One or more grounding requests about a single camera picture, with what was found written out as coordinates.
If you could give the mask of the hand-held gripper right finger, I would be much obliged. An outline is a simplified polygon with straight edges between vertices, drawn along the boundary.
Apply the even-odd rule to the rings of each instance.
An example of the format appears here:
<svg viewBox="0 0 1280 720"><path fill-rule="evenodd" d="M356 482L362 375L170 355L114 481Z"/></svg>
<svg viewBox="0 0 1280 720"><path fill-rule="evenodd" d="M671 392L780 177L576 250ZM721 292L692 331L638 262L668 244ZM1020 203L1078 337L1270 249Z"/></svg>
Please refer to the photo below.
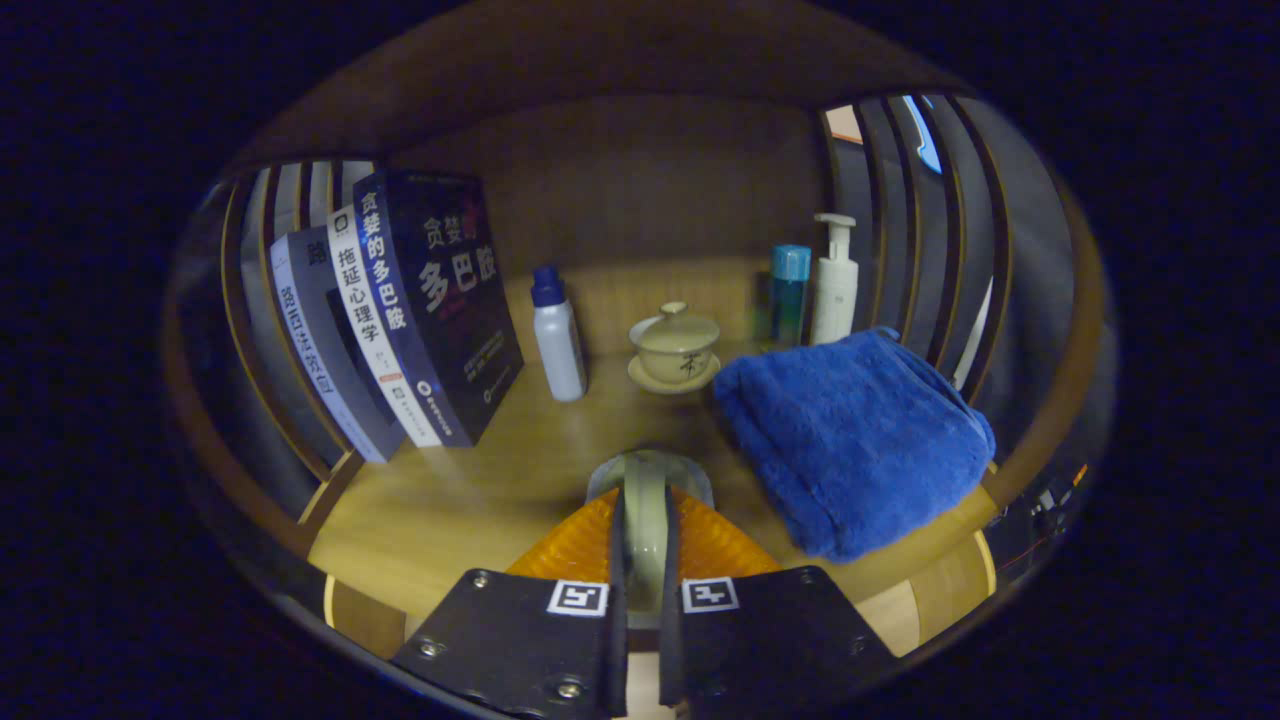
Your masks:
<svg viewBox="0 0 1280 720"><path fill-rule="evenodd" d="M660 705L686 705L687 719L786 719L824 714L890 679L897 657L818 566L680 578L678 555L692 542L680 500L666 491Z"/></svg>

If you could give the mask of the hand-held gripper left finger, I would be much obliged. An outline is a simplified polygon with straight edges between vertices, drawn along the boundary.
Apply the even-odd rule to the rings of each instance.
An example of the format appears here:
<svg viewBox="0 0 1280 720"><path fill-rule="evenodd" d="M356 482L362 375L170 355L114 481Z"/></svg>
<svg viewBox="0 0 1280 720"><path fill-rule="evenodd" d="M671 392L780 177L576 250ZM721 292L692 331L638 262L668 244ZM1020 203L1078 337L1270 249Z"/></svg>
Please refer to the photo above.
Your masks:
<svg viewBox="0 0 1280 720"><path fill-rule="evenodd" d="M438 689L520 719L627 712L623 500L605 492L534 547L529 575L475 568L393 656Z"/></svg>

